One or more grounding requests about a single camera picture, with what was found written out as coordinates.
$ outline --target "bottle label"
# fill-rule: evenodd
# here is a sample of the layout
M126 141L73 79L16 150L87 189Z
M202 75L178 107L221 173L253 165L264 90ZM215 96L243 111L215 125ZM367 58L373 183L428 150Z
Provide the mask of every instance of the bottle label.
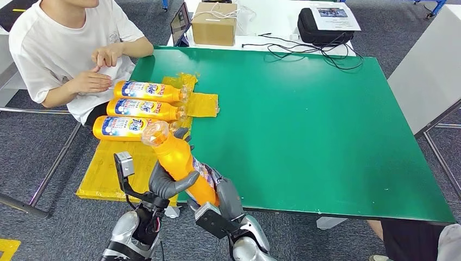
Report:
M194 167L194 169L196 171L198 171L198 173L200 173L200 176L202 176L203 178L205 178L205 180L207 181L208 185L210 185L210 187L212 187L213 189L215 189L215 183L213 182L213 179L211 177L211 173L208 172L207 168L205 167L205 165L203 165L202 163L200 163L200 161L198 161L195 157L192 156L192 166Z
M161 103L159 102L147 102L130 99L121 99L117 101L115 105L115 113L120 115L131 115L138 116L138 111L141 110L144 113L159 113Z
M122 95L128 97L163 96L165 84L126 82L122 87Z
M102 134L108 136L139 135L147 121L125 117L107 117L102 124Z

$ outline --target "paper document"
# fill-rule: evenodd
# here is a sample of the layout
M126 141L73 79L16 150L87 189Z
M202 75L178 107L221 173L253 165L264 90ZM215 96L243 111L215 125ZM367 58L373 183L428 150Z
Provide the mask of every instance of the paper document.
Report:
M356 18L345 3L313 3L310 9L319 30L360 31Z

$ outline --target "bottle cap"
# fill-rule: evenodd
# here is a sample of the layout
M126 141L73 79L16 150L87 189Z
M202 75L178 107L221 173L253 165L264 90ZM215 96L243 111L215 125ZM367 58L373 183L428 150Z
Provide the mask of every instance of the bottle cap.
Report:
M170 123L170 132L175 133L179 129L179 123L177 121L173 121Z
M176 119L178 121L184 121L187 118L186 106L180 106L176 109Z
M181 88L181 91L179 91L179 101L186 104L188 101L188 91L185 85Z
M156 121L144 129L141 141L146 145L157 147L168 138L169 131L167 122Z

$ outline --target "white t-shirt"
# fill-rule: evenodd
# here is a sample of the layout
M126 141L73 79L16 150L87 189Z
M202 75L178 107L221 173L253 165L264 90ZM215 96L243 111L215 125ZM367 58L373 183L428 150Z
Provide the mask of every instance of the white t-shirt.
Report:
M86 9L86 22L80 29L65 27L33 4L13 25L9 36L10 52L21 73L30 97L42 103L50 89L60 87L79 73L95 67L91 54L97 48L120 41L135 41L143 33L128 19L114 0L99 0L99 6ZM113 84L129 79L134 64L123 55L115 67L102 67ZM113 97L105 92L78 94L67 104L70 113L85 123L91 110Z

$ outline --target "yellow tape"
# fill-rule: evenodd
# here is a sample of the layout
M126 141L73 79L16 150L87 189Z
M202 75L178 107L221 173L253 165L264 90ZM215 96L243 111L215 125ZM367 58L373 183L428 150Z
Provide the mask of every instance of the yellow tape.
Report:
M10 261L20 244L17 240L0 239L0 261Z
M165 77L162 83L171 84L177 88L185 85L188 91L192 93L197 83L197 78L191 74L181 73L176 78ZM186 107L193 112L193 116L199 114L216 116L213 111L216 111L217 95L193 94L191 100L192 102L188 102ZM191 128L192 117L187 117L180 125L181 127ZM80 198L95 200L125 201L125 194L119 187L114 162L114 153L122 151L128 151L133 157L135 175L129 177L132 188L141 193L147 191L148 181L157 161L157 156L153 153L152 148L141 142L101 140L76 195ZM135 198L131 198L131 200L134 202L139 201ZM176 202L177 196L170 199L171 206L176 206Z

